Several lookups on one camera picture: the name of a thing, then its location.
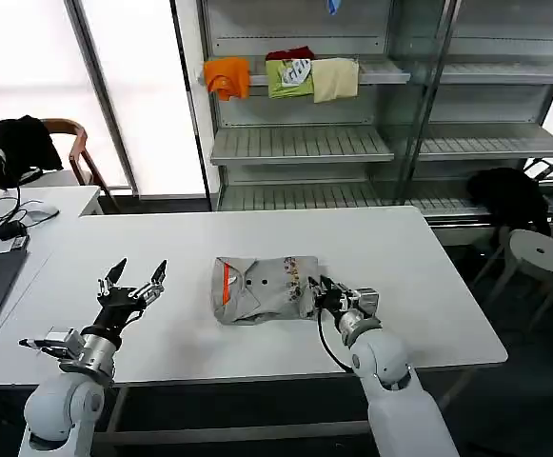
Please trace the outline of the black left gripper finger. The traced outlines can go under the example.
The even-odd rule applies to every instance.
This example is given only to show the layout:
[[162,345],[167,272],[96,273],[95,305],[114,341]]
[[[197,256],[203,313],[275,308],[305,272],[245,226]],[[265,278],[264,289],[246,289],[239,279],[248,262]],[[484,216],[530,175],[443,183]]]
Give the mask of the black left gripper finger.
[[150,280],[143,286],[135,289],[130,298],[139,306],[149,306],[164,292],[164,281],[166,279],[167,260],[163,260],[152,274]]
[[126,288],[117,286],[127,261],[127,258],[123,258],[119,263],[110,268],[104,278],[98,279],[98,300],[124,300],[128,296]]

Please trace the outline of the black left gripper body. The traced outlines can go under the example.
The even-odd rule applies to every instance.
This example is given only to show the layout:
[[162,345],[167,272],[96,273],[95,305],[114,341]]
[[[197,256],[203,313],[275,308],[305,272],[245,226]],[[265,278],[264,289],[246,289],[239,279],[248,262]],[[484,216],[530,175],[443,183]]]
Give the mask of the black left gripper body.
[[97,301],[101,306],[100,312],[93,324],[83,329],[83,334],[120,340],[130,315],[134,312],[143,313],[146,309],[146,300],[130,296],[133,292],[134,288],[114,287],[108,295],[99,295]]

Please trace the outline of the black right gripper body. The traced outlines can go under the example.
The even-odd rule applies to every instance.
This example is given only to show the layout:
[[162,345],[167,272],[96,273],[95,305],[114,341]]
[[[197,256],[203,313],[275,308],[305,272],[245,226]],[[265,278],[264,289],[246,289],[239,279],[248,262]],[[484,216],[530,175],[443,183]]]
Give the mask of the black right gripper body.
[[324,311],[330,313],[336,320],[340,319],[352,307],[354,298],[354,292],[343,284],[315,286],[314,306],[317,319],[322,319]]

